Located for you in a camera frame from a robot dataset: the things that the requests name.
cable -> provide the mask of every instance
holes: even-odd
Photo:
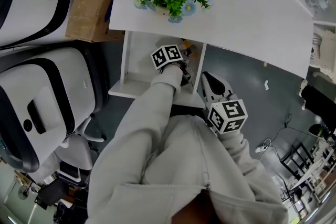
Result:
[[[273,146],[269,146],[269,147],[267,147],[267,149],[265,150],[265,152],[264,152],[264,153],[262,154],[262,156],[260,157],[259,161],[263,158],[264,154],[267,152],[267,150],[268,150],[269,148],[273,148],[273,150],[275,151],[275,154],[276,154],[277,157],[278,157],[278,160],[280,161],[280,157],[279,157],[279,155],[278,155],[278,152],[277,152],[277,150],[276,150]]]
[[[278,137],[279,133],[280,133],[282,130],[287,129],[287,128],[288,128],[288,129],[295,130],[295,131],[297,131],[297,132],[299,132],[299,133],[302,133],[302,134],[305,134],[305,135],[308,135],[308,136],[315,137],[315,138],[317,138],[317,139],[323,141],[324,143],[327,143],[328,145],[330,145],[324,138],[321,138],[321,137],[319,137],[319,136],[317,136],[317,135],[314,135],[314,134],[305,133],[305,132],[303,132],[303,131],[297,130],[297,129],[292,128],[292,127],[289,127],[288,124],[290,123],[291,120],[292,120],[292,114],[289,113],[289,114],[288,114],[288,117],[287,117],[287,120],[286,120],[286,122],[284,123],[284,127],[281,128],[281,129],[277,132],[276,136],[275,136],[272,140],[271,140],[270,138],[268,138],[268,139],[265,140],[265,141],[270,140],[270,143],[267,145],[267,147],[269,147],[269,146],[271,145],[271,143]]]

power cord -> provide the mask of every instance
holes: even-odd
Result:
[[[271,144],[272,144],[272,140],[271,140],[270,138],[267,138],[267,139],[263,142],[263,146],[266,145],[266,141],[267,141],[267,140],[269,140],[270,142],[269,142],[269,144],[266,146],[266,149],[265,149],[264,153],[262,154],[262,156],[260,157],[259,161],[263,158],[263,156],[265,155],[265,153],[267,152],[267,150],[268,150],[269,148],[273,148],[275,154],[277,155],[277,157],[278,157],[278,159],[279,159],[279,161],[280,161],[280,157],[279,157],[279,155],[278,155],[277,150],[275,149],[275,147],[271,146]]]
[[[317,139],[323,141],[324,143],[327,143],[328,145],[330,145],[324,138],[321,138],[321,137],[319,137],[319,136],[317,136],[317,135],[314,135],[314,134],[305,133],[305,132],[303,132],[303,131],[297,130],[297,129],[292,128],[292,127],[289,127],[288,124],[291,122],[291,120],[292,120],[292,114],[290,113],[290,114],[288,114],[288,117],[287,117],[287,119],[286,119],[286,121],[285,121],[285,123],[284,123],[284,127],[278,130],[276,136],[275,136],[272,140],[269,139],[269,138],[265,140],[265,141],[270,140],[270,144],[268,144],[267,147],[269,147],[269,146],[271,145],[271,142],[273,142],[273,141],[278,137],[279,133],[280,133],[282,130],[287,129],[287,128],[288,128],[288,129],[292,129],[292,130],[294,130],[294,131],[297,131],[297,132],[299,132],[299,133],[308,135],[308,136],[315,137],[315,138],[317,138]]]
[[[297,129],[292,128],[292,127],[289,127],[288,124],[291,122],[291,120],[292,120],[292,114],[290,113],[290,114],[288,114],[288,117],[287,117],[287,119],[286,119],[286,121],[285,121],[285,123],[284,123],[284,127],[278,130],[276,136],[275,136],[273,139],[267,138],[267,139],[263,142],[262,146],[266,146],[266,149],[265,149],[264,153],[262,154],[262,156],[260,157],[259,160],[261,160],[261,159],[263,158],[263,156],[265,155],[265,153],[267,152],[267,150],[268,150],[269,148],[272,148],[272,149],[274,150],[275,154],[277,155],[279,161],[281,161],[281,160],[280,160],[280,157],[279,157],[279,155],[278,155],[277,150],[276,150],[273,146],[271,146],[271,144],[272,144],[272,142],[278,137],[279,133],[280,133],[282,130],[287,129],[287,128],[288,128],[288,129],[295,130],[295,131],[297,131],[297,132],[299,132],[299,133],[302,133],[302,134],[305,134],[305,135],[308,135],[308,136],[312,136],[312,137],[318,138],[318,139],[321,140],[322,142],[327,143],[328,145],[330,145],[327,141],[325,141],[325,139],[323,139],[323,138],[321,138],[321,137],[319,137],[319,136],[317,136],[317,135],[313,135],[313,134],[305,133],[305,132],[303,132],[303,131],[297,130]]]

hoodie sleeve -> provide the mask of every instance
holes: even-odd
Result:
[[[233,94],[229,99],[237,100],[238,97]],[[220,134],[218,138],[242,172],[249,187],[255,194],[256,201],[282,204],[276,186],[262,163],[251,158],[248,141],[244,139],[243,134],[237,131]]]
[[[145,162],[161,140],[173,98],[181,91],[182,71],[167,66],[151,87],[136,99],[122,119],[114,138],[97,159],[90,179],[88,215],[95,215],[122,183],[140,183]]]

white table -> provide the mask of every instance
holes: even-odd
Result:
[[[305,78],[313,20],[295,0],[215,0],[211,10],[170,24],[165,16],[135,9],[133,0],[114,0],[110,29],[206,42]]]

white cabinet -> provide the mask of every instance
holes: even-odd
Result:
[[[127,98],[141,96],[151,85],[152,79],[159,74],[155,70],[150,54],[163,45],[181,45],[182,39],[157,34],[126,31],[120,80],[109,90],[109,95]],[[174,102],[177,105],[204,108],[205,104],[197,93],[201,77],[206,43],[191,41],[197,47],[197,55],[191,58],[190,67],[193,70],[190,84],[181,89],[180,97]]]

